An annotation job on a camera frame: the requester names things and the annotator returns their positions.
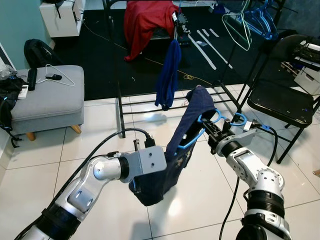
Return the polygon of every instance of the black backpack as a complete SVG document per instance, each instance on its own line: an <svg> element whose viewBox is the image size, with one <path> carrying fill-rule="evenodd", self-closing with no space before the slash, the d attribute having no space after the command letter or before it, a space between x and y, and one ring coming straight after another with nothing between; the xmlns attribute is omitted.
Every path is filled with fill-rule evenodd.
<svg viewBox="0 0 320 240"><path fill-rule="evenodd" d="M24 56L32 69L42 68L47 64L52 66L65 65L51 47L38 39L30 39L25 42Z"/></svg>
<svg viewBox="0 0 320 240"><path fill-rule="evenodd" d="M6 80L0 81L0 128L12 137L11 143L14 148L17 147L14 141L21 139L11 134L13 130L11 110L16 105L22 86L26 84L21 78L15 76L10 76Z"/></svg>

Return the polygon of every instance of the black folding chair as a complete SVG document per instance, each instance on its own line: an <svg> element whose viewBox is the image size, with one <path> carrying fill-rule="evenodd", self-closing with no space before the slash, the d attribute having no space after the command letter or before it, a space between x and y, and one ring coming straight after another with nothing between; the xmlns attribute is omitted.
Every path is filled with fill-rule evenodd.
<svg viewBox="0 0 320 240"><path fill-rule="evenodd" d="M247 101L251 108L288 123L285 128L288 128L289 125L299 128L292 140L279 136L279 138L289 142L289 145L276 161L278 164L282 162L303 130L312 123L313 115L320 106L320 97L314 100L312 95L307 93L268 81L268 79L262 80L261 75L269 60L294 61L292 57L294 49L302 41L309 38L304 35L291 35L282 38L265 58L240 107L237 109L237 112L241 113L241 109Z"/></svg>

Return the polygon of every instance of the black phone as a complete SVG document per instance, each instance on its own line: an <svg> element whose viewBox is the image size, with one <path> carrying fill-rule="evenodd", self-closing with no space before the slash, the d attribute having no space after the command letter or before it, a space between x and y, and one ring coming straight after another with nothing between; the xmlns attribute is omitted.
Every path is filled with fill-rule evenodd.
<svg viewBox="0 0 320 240"><path fill-rule="evenodd" d="M45 76L46 79L51 79L51 80L56 80L56 81L59 81L62 79L62 76L61 75L58 75L58 74L53 74L53 73L49 73Z"/></svg>

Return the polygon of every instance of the silver metal bracket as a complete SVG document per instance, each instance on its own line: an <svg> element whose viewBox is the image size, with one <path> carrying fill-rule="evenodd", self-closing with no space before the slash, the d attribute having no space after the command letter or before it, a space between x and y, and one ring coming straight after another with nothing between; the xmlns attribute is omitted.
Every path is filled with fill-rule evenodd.
<svg viewBox="0 0 320 240"><path fill-rule="evenodd" d="M167 168L164 151L160 146L152 146L134 153L122 153L121 157L129 163L129 175L121 179L123 183L131 182L134 177L163 171Z"/></svg>
<svg viewBox="0 0 320 240"><path fill-rule="evenodd" d="M243 147L250 145L254 135L256 133L256 129L251 129L250 131L241 133L239 135L231 135L223 139L221 142L218 143L218 145L215 148L216 153L220 157L224 157L222 154L222 149L224 146L230 142L237 141L239 144L241 144Z"/></svg>

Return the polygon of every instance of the grey fabric cushion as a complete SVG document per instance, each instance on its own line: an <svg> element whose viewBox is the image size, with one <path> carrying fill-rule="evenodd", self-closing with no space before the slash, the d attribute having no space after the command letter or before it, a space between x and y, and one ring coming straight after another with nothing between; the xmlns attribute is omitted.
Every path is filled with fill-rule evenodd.
<svg viewBox="0 0 320 240"><path fill-rule="evenodd" d="M17 100L11 111L13 122L74 114L81 111L85 97L84 70L74 65L56 66L56 68L72 79L75 86L67 86L49 80L36 84L35 90L29 91L26 99ZM50 66L47 69L49 74L62 75ZM17 76L21 75L28 75L28 70L18 71ZM44 80L45 77L46 68L38 68L36 79ZM72 84L63 75L60 81Z"/></svg>
<svg viewBox="0 0 320 240"><path fill-rule="evenodd" d="M12 122L14 135L58 129L72 125L81 125L85 118L84 107L79 112L52 117L42 117L25 121Z"/></svg>

